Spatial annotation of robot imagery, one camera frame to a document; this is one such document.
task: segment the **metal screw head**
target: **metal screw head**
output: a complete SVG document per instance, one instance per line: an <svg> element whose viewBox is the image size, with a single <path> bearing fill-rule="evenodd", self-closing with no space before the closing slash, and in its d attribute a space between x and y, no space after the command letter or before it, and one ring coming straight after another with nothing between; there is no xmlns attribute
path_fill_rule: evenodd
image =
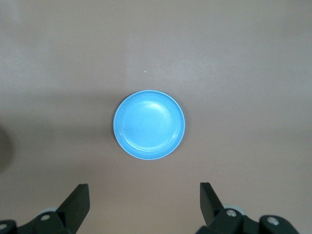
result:
<svg viewBox="0 0 312 234"><path fill-rule="evenodd" d="M275 226L279 225L278 220L277 220L276 218L274 218L274 217L268 217L268 218L267 218L267 221L268 221L269 223L271 223L272 225L275 225Z"/></svg>
<svg viewBox="0 0 312 234"><path fill-rule="evenodd" d="M42 216L40 218L41 221L45 221L45 220L48 220L50 218L50 215L49 214L45 214L44 216Z"/></svg>
<svg viewBox="0 0 312 234"><path fill-rule="evenodd" d="M3 230L7 227L8 225L6 223L0 224L0 230Z"/></svg>
<svg viewBox="0 0 312 234"><path fill-rule="evenodd" d="M227 210L226 214L230 217L236 217L237 216L237 214L234 210Z"/></svg>

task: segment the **silver bolt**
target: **silver bolt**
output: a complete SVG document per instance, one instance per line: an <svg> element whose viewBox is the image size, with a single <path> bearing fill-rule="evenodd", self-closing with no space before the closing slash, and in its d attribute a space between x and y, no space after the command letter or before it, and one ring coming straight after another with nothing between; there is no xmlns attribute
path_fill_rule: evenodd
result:
<svg viewBox="0 0 312 234"><path fill-rule="evenodd" d="M274 218L274 217L268 217L268 218L267 218L267 221L268 221L269 223L271 223L272 225L275 225L275 226L279 225L278 220L277 220L276 218Z"/></svg>
<svg viewBox="0 0 312 234"><path fill-rule="evenodd" d="M237 216L237 214L234 210L227 210L226 214L230 217L236 217Z"/></svg>
<svg viewBox="0 0 312 234"><path fill-rule="evenodd" d="M41 221L45 221L45 220L48 220L49 218L50 218L50 215L49 215L49 214L46 214L46 215L42 216L42 217L40 218L40 220L41 220Z"/></svg>
<svg viewBox="0 0 312 234"><path fill-rule="evenodd" d="M0 224L0 230L6 229L8 225L6 223Z"/></svg>

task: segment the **round blue dish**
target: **round blue dish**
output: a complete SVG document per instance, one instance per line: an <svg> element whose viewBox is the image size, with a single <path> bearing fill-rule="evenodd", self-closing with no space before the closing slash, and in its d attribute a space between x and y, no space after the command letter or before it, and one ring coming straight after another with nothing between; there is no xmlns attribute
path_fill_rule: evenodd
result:
<svg viewBox="0 0 312 234"><path fill-rule="evenodd" d="M182 141L185 119L169 95L144 90L128 96L114 117L119 145L130 155L153 160L170 154Z"/></svg>

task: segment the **plate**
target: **plate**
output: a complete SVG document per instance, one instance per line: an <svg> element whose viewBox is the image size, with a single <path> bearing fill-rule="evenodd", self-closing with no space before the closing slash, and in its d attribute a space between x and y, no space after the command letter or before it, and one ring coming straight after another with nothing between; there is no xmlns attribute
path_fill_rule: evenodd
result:
<svg viewBox="0 0 312 234"><path fill-rule="evenodd" d="M114 117L114 134L130 155L146 160L167 156L182 141L185 119L169 95L144 90L128 96Z"/></svg>

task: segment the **plate rim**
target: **plate rim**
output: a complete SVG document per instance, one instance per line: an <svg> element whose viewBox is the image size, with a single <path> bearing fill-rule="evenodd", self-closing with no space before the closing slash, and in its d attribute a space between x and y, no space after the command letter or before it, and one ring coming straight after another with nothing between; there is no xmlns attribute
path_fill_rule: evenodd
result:
<svg viewBox="0 0 312 234"><path fill-rule="evenodd" d="M182 133L181 133L181 137L179 139L179 141L177 142L177 144L171 149L170 152L166 153L165 155L163 156L159 156L159 157L155 157L155 158L143 158L143 157L139 157L139 156L136 156L136 155L133 155L132 153L128 152L123 146L122 144L118 141L118 138L116 136L116 131L115 131L115 126L116 126L116 116L120 110L120 108L122 107L123 103L125 103L128 99L130 99L131 97L135 96L135 95L139 95L141 93L147 93L147 92L152 92L152 93L159 93L161 95L164 95L166 96L167 98L169 98L170 100L172 100L174 103L175 103L175 106L178 107L178 110L179 112L181 113L181 116L182 116L182 122L183 122L183 128L182 128ZM114 115L114 120L113 120L113 131L114 131L114 136L115 136L115 139L117 141L117 143L119 144L119 146L128 154L130 154L131 156L133 157L136 157L136 158L139 158L139 159L143 159L143 160L156 160L156 159L160 159L160 158L163 158L169 154L171 154L181 143L183 137L184 137L184 133L185 133L185 117L184 117L184 113L182 111L182 108L180 107L180 105L177 103L176 100L174 100L171 96L169 96L168 94L162 92L162 91L158 91L158 90L141 90L141 91L137 91L137 92L134 92L132 94L130 94L128 97L126 97L118 106L118 108L116 109L115 111L115 115Z"/></svg>

